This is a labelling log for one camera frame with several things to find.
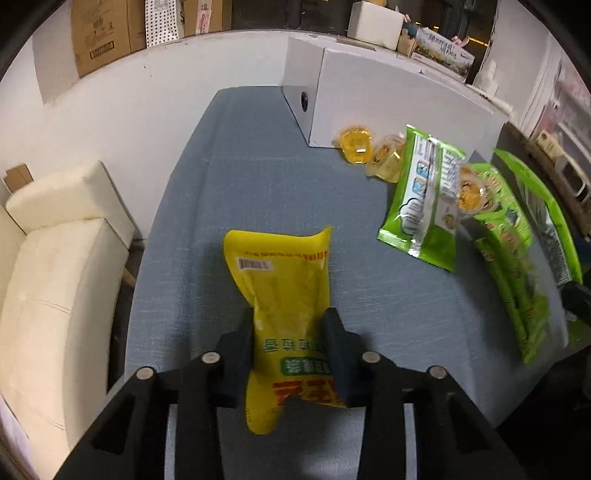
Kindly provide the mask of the white storage box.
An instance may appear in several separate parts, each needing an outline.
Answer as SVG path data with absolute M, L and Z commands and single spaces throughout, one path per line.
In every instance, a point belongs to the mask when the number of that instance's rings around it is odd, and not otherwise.
M 490 159 L 508 121 L 481 95 L 425 64 L 316 35 L 288 38 L 283 96 L 311 147 L 335 147 L 351 126 L 380 140 L 412 125 Z

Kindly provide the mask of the printed long carton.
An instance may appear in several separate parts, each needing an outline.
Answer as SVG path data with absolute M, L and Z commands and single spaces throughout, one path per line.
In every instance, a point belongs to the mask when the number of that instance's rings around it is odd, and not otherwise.
M 412 59 L 466 82 L 475 60 L 471 53 L 429 28 L 419 28 L 415 40 Z

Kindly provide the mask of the small brown cardboard box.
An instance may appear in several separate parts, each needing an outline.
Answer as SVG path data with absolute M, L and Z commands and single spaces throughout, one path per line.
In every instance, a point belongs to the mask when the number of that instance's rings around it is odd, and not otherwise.
M 231 30 L 231 0 L 185 0 L 182 11 L 185 37 Z

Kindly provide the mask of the white perforated board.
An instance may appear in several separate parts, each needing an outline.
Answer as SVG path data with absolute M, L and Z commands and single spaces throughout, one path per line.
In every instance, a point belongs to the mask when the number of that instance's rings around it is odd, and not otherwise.
M 146 47 L 168 44 L 184 36 L 179 0 L 145 0 Z

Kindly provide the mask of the white cube box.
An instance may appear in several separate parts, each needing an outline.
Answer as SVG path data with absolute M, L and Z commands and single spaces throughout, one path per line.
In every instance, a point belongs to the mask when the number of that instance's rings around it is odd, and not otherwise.
M 396 50 L 405 15 L 369 1 L 353 3 L 346 35 L 361 42 Z

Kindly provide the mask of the blue grey table cloth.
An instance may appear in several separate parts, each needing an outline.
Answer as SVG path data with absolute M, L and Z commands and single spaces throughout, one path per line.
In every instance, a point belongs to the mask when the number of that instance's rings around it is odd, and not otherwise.
M 542 345 L 524 363 L 484 258 L 459 228 L 453 271 L 378 237 L 393 189 L 332 149 L 304 142 L 276 87 L 217 92 L 160 202 L 141 261 L 127 373 L 168 371 L 211 351 L 256 314 L 256 359 L 270 380 L 271 430 L 220 409 L 228 479 L 353 479 L 363 410 L 335 400 L 320 338 L 304 320 L 335 307 L 346 329 L 397 365 L 444 366 L 493 424 L 563 351 L 560 295 L 539 243 L 529 254 L 548 301 Z

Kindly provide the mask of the yellow snack bag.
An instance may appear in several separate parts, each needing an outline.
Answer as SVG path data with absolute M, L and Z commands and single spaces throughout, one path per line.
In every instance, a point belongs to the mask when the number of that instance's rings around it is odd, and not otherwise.
M 290 398 L 341 407 L 322 344 L 321 320 L 331 306 L 331 228 L 311 236 L 231 230 L 223 254 L 253 310 L 253 361 L 245 394 L 250 432 L 276 429 Z

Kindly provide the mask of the green seaweed snack bag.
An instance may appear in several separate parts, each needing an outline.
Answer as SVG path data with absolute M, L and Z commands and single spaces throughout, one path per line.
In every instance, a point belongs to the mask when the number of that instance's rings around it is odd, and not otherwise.
M 522 362 L 533 362 L 546 336 L 549 300 L 529 248 L 530 224 L 503 175 L 489 163 L 468 164 L 491 188 L 496 208 L 472 217 L 485 228 L 474 241 L 494 279 L 516 334 Z
M 406 138 L 399 182 L 378 239 L 452 272 L 466 153 L 412 125 Z
M 538 230 L 558 287 L 583 284 L 583 273 L 566 218 L 546 184 L 514 154 L 496 148 L 495 155 L 513 173 L 520 195 Z

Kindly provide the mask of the wooden side shelf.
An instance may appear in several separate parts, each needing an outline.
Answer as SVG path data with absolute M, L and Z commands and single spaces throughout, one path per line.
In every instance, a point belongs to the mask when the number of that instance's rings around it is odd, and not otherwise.
M 503 125 L 497 147 L 517 156 L 545 183 L 561 207 L 571 232 L 589 242 L 590 213 L 570 195 L 546 153 L 511 122 Z

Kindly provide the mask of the large brown cardboard box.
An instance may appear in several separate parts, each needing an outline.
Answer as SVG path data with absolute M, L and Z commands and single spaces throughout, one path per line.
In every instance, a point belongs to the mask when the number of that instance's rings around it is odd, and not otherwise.
M 73 0 L 71 36 L 77 73 L 84 77 L 146 48 L 145 2 Z

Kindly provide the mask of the yellow jelly cup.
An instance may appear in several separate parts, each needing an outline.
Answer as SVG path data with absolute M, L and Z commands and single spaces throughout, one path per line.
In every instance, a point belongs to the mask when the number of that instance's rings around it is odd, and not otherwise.
M 338 136 L 339 149 L 346 162 L 351 164 L 367 164 L 373 156 L 373 136 L 363 126 L 351 126 L 342 129 Z
M 398 134 L 383 137 L 374 147 L 365 174 L 387 183 L 397 184 L 405 157 L 406 139 Z
M 459 211 L 465 216 L 492 212 L 497 203 L 486 180 L 468 164 L 460 173 Z

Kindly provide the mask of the cream white sofa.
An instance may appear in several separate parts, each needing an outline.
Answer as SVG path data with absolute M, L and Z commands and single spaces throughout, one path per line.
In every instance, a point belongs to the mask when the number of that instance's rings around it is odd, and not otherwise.
M 106 396 L 134 232 L 97 161 L 33 181 L 1 208 L 1 401 L 37 479 L 55 476 Z

